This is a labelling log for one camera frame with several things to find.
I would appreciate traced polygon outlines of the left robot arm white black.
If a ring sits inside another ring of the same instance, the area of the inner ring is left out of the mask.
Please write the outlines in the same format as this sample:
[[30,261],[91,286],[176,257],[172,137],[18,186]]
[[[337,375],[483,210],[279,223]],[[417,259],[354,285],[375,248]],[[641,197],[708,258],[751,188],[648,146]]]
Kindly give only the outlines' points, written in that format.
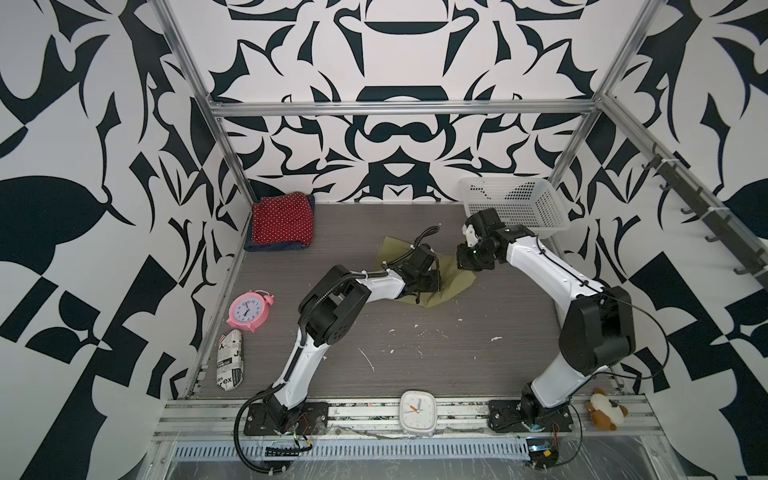
[[291,428],[301,415],[308,388],[322,357],[339,342],[371,302],[398,300],[440,290],[440,263],[424,240],[437,225],[425,229],[406,253],[384,261],[373,272],[354,272],[342,265],[331,268],[299,305],[298,332],[283,371],[262,400],[280,431]]

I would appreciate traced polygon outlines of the aluminium frame crossbar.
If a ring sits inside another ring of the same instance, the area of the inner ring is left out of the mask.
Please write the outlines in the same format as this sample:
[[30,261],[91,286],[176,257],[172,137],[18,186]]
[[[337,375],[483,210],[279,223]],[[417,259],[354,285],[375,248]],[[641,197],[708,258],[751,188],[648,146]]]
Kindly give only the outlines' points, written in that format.
[[421,114],[511,114],[576,113],[591,111],[589,99],[567,100],[461,100],[461,101],[369,101],[298,103],[220,103],[208,105],[215,117],[255,116],[346,116]]

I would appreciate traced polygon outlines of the white plastic laundry basket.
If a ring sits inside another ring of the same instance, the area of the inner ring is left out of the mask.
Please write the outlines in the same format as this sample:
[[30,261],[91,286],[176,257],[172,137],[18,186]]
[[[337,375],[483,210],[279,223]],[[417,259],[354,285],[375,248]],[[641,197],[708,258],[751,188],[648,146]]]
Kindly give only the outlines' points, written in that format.
[[459,193],[467,216],[493,208],[507,225],[523,225],[548,238],[570,228],[561,195],[540,177],[463,178]]

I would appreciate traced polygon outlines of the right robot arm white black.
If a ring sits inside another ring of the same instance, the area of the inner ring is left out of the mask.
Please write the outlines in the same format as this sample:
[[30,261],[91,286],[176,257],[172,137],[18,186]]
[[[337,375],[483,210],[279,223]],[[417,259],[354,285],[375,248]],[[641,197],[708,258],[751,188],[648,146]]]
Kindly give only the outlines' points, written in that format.
[[515,418],[506,420],[500,407],[489,409],[495,431],[522,426],[541,431],[566,413],[574,393],[596,375],[636,351],[634,314],[646,315],[622,287],[606,287],[552,254],[539,236],[523,225],[508,226],[493,208],[481,210],[462,226],[465,241],[457,246],[462,270],[492,270],[508,264],[526,274],[565,311],[559,353],[543,373],[523,388]]

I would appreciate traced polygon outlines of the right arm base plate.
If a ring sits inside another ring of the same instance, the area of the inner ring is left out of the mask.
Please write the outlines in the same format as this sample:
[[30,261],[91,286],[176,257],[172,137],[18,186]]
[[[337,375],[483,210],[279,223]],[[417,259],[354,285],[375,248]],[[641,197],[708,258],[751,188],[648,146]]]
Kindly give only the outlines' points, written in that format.
[[542,407],[532,396],[488,402],[488,427],[496,433],[570,432],[573,415],[567,403]]

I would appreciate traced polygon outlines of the olive green skirt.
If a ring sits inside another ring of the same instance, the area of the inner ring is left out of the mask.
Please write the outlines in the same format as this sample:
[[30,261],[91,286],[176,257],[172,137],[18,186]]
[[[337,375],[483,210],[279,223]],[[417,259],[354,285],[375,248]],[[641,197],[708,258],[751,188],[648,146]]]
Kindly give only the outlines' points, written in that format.
[[[377,266],[382,262],[389,264],[391,261],[394,261],[396,258],[409,251],[409,242],[385,236],[378,248],[375,264]],[[416,297],[415,295],[407,295],[398,299],[398,302],[416,305],[422,308],[433,308],[450,301],[473,285],[476,280],[475,274],[471,271],[460,270],[457,267],[454,255],[437,252],[436,258],[440,263],[440,290],[437,292],[421,293],[419,297]]]

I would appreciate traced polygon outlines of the aluminium frame rail front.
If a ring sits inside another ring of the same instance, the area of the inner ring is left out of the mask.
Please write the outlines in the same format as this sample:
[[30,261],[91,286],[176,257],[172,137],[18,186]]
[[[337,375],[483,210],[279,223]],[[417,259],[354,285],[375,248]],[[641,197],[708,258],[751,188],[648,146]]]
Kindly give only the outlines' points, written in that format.
[[[625,436],[663,436],[653,408],[644,395],[609,396],[628,410],[624,423],[616,431],[602,431],[590,420],[586,409],[589,395],[572,397],[567,418],[572,420],[571,431],[561,427],[566,435],[579,433],[583,425],[585,436],[625,435]],[[338,436],[339,438],[386,437],[401,438],[409,433],[403,430],[401,417],[413,423],[426,418],[425,413],[435,414],[434,437],[489,436],[490,402],[516,401],[516,397],[435,397],[430,408],[425,400],[405,402],[401,406],[400,397],[384,398],[324,398],[310,399],[310,404],[327,404],[326,413],[299,414],[296,426],[289,427],[287,435],[301,437],[307,435]],[[170,401],[166,404],[160,420],[155,427],[152,440],[232,440],[235,416],[244,403],[242,399],[197,399]],[[267,427],[267,416],[256,420],[252,414],[244,414],[242,427],[247,422],[256,421],[256,438],[268,438],[280,435],[276,427]]]

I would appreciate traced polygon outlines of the green circuit board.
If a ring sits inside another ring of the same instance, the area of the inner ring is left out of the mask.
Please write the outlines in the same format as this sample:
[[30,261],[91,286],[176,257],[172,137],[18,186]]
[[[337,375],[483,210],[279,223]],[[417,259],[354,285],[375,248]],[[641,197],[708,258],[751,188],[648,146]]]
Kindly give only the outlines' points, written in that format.
[[548,438],[535,437],[527,438],[527,449],[529,460],[527,465],[539,471],[552,469],[559,460],[559,450],[557,440],[554,436]]

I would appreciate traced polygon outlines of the pink alarm clock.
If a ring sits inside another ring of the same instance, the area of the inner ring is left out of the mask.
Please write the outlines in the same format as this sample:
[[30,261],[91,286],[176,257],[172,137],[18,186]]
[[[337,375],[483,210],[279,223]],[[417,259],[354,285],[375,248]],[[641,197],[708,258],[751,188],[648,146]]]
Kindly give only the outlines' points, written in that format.
[[230,305],[226,323],[238,330],[255,332],[268,319],[274,296],[264,290],[248,291]]

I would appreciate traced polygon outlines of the white square clock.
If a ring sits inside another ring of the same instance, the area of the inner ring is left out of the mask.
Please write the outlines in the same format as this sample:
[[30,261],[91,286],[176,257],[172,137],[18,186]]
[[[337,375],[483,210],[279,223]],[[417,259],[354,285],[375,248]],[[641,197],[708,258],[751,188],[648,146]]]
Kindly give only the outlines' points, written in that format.
[[431,436],[437,428],[436,399],[426,391],[406,391],[400,398],[398,415],[401,429],[406,434]]

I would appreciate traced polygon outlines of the brown plush toy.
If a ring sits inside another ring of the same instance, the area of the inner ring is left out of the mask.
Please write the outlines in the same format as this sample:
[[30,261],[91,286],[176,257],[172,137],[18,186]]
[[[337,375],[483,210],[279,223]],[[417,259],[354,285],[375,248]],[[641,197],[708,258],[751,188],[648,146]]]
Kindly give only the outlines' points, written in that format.
[[591,422],[601,430],[616,431],[629,415],[628,409],[611,400],[600,388],[595,388],[585,403]]

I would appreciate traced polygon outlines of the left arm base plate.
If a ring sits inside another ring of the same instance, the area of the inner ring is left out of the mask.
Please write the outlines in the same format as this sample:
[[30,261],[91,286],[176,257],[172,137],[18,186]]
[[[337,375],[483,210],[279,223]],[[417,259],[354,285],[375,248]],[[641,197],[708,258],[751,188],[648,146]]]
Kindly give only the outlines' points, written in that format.
[[296,433],[299,436],[322,433],[327,427],[330,404],[303,402],[292,409],[279,402],[252,404],[245,416],[246,436]]

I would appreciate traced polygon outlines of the grey wall hook rack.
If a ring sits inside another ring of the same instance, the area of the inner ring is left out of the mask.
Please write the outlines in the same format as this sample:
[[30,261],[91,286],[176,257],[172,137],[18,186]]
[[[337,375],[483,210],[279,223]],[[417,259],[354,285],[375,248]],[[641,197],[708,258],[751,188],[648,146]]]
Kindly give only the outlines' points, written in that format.
[[683,202],[683,215],[701,221],[710,234],[709,243],[722,244],[740,263],[733,272],[750,276],[767,289],[767,247],[723,201],[699,180],[682,160],[664,151],[657,143],[652,157],[643,167],[653,170],[663,181],[661,190],[673,192]]

